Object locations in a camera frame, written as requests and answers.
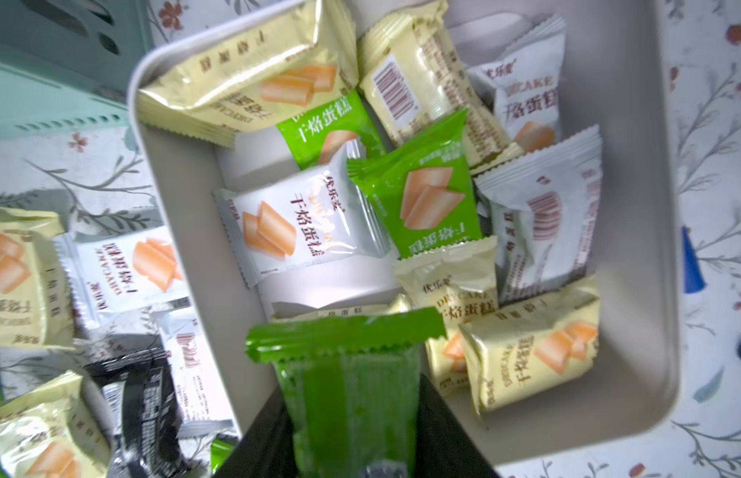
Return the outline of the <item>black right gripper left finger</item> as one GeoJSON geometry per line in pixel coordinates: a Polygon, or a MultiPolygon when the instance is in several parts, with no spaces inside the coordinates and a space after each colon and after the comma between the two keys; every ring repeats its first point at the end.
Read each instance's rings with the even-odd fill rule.
{"type": "Polygon", "coordinates": [[[214,477],[298,477],[293,426],[282,392],[276,388],[214,477]]]}

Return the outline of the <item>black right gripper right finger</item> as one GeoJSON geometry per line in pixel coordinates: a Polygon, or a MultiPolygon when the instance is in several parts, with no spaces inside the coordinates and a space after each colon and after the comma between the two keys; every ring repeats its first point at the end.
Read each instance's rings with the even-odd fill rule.
{"type": "Polygon", "coordinates": [[[500,478],[429,378],[420,376],[415,477],[500,478]]]}

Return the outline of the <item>green cookie packet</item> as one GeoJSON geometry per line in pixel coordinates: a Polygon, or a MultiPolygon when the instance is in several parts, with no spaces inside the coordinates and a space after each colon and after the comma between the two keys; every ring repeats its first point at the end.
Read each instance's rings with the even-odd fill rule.
{"type": "Polygon", "coordinates": [[[214,475],[231,456],[239,443],[238,438],[230,435],[217,435],[210,445],[210,470],[214,475]]]}
{"type": "Polygon", "coordinates": [[[348,177],[401,259],[483,237],[463,145],[467,117],[457,111],[379,159],[348,161],[348,177]]]}
{"type": "Polygon", "coordinates": [[[246,353],[276,372],[300,476],[412,476],[421,348],[444,333],[434,308],[252,328],[246,353]]]}
{"type": "Polygon", "coordinates": [[[387,154],[357,91],[282,121],[277,129],[300,170],[327,165],[345,143],[354,139],[362,143],[370,159],[387,154]]]}

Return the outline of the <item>pale yellow cookie packet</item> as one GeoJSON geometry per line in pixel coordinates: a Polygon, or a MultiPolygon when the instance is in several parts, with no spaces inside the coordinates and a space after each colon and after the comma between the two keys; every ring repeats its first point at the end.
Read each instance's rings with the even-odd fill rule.
{"type": "Polygon", "coordinates": [[[586,374],[599,352],[594,275],[462,324],[475,412],[525,400],[586,374]]]}

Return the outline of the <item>black cookie packet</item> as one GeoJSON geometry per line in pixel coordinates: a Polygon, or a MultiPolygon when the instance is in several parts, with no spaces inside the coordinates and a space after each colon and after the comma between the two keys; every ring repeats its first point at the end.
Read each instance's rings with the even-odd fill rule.
{"type": "Polygon", "coordinates": [[[110,413],[109,477],[181,477],[189,471],[178,440],[179,409],[167,354],[132,351],[85,366],[110,413]]]}

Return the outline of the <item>white cookie packet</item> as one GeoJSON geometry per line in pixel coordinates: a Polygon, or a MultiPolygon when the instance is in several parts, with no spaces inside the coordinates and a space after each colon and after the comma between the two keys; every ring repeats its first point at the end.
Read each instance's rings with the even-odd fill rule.
{"type": "Polygon", "coordinates": [[[246,285],[350,256],[382,258],[388,240],[348,177],[352,158],[246,192],[219,189],[214,199],[246,285]]]}

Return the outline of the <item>clear cookie packet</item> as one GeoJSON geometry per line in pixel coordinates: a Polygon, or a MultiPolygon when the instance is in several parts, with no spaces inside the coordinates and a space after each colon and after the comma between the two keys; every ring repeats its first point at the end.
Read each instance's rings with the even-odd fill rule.
{"type": "Polygon", "coordinates": [[[73,308],[89,331],[117,315],[189,296],[165,225],[96,240],[65,233],[53,245],[71,285],[73,308]]]}

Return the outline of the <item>small yellow cookie packet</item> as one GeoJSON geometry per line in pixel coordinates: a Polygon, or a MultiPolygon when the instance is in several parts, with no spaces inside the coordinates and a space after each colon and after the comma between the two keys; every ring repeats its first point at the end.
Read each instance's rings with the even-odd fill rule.
{"type": "Polygon", "coordinates": [[[53,239],[57,213],[0,208],[0,347],[73,348],[67,274],[53,239]]]}

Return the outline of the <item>white plastic storage box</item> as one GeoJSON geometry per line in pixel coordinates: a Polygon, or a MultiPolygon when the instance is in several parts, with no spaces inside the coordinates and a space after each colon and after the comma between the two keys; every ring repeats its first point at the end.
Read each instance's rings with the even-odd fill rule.
{"type": "MultiPolygon", "coordinates": [[[[601,288],[599,355],[582,378],[478,418],[466,392],[447,398],[493,465],[547,457],[649,431],[681,389],[681,222],[666,131],[666,91],[653,1],[454,1],[445,21],[464,32],[460,56],[480,60],[501,11],[562,15],[568,25],[560,85],[562,128],[597,125],[603,185],[590,263],[601,288]]],[[[213,194],[246,190],[296,171],[280,133],[238,135],[235,146],[145,125],[131,112],[195,307],[238,430],[246,431],[278,383],[245,354],[246,336],[274,313],[389,299],[390,258],[354,257],[269,278],[249,289],[213,194]]]]}

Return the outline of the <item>mint green file organizer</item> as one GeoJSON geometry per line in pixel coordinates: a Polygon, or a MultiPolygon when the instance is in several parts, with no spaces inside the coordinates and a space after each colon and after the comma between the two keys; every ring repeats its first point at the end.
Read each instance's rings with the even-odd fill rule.
{"type": "Polygon", "coordinates": [[[129,123],[143,1],[0,1],[0,139],[129,123]]]}

